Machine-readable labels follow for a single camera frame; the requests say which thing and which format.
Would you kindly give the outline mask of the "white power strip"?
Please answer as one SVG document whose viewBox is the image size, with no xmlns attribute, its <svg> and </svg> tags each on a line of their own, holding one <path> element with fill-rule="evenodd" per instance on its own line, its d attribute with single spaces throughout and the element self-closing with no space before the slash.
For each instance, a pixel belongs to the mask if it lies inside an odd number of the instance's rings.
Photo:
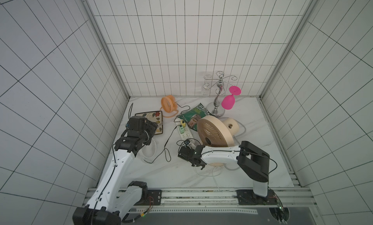
<svg viewBox="0 0 373 225">
<path fill-rule="evenodd" d="M 190 131 L 189 126 L 186 124 L 185 132 L 183 134 L 180 134 L 178 126 L 181 125 L 180 121 L 176 121 L 175 124 L 177 125 L 178 133 L 181 137 L 181 142 L 184 145 L 183 141 L 186 141 L 186 145 L 189 146 L 192 149 L 196 148 L 196 145 L 199 143 L 197 139 L 194 139 L 192 132 Z"/>
</svg>

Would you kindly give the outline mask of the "large beige desk fan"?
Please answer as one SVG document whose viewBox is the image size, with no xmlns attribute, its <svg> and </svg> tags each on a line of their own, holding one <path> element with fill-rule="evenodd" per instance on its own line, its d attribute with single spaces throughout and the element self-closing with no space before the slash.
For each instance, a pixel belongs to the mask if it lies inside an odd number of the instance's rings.
<svg viewBox="0 0 373 225">
<path fill-rule="evenodd" d="M 202 146 L 197 146 L 193 157 L 201 165 L 221 166 L 237 164 L 240 148 L 233 135 L 239 130 L 234 119 L 221 121 L 214 116 L 205 116 L 197 122 L 197 132 Z"/>
</svg>

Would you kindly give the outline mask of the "green usb charger plug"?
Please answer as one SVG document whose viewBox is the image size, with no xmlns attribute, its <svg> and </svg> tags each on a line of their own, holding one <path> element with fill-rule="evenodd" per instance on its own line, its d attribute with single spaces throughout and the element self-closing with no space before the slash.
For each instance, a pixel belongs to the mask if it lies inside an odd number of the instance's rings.
<svg viewBox="0 0 373 225">
<path fill-rule="evenodd" d="M 178 126 L 180 134 L 183 134 L 185 132 L 185 128 L 182 125 Z"/>
</svg>

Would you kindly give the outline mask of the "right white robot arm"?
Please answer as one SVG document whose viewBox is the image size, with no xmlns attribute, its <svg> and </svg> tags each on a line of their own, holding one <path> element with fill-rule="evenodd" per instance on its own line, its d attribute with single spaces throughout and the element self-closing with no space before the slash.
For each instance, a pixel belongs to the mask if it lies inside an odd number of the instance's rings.
<svg viewBox="0 0 373 225">
<path fill-rule="evenodd" d="M 208 164 L 237 164 L 253 180 L 253 192 L 260 197 L 268 196 L 270 155 L 248 141 L 232 147 L 198 145 L 195 149 L 180 147 L 178 157 L 193 167 L 204 168 Z"/>
</svg>

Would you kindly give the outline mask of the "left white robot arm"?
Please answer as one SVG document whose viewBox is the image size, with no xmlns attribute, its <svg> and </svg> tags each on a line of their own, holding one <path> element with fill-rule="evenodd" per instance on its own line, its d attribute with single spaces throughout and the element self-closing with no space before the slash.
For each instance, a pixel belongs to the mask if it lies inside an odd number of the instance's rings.
<svg viewBox="0 0 373 225">
<path fill-rule="evenodd" d="M 145 117 L 132 116 L 126 130 L 115 142 L 113 159 L 95 193 L 84 207 L 77 208 L 72 216 L 75 225 L 121 225 L 133 223 L 143 214 L 129 220 L 128 213 L 137 203 L 148 200 L 145 182 L 132 181 L 120 196 L 121 181 L 138 152 L 150 145 L 158 125 Z"/>
</svg>

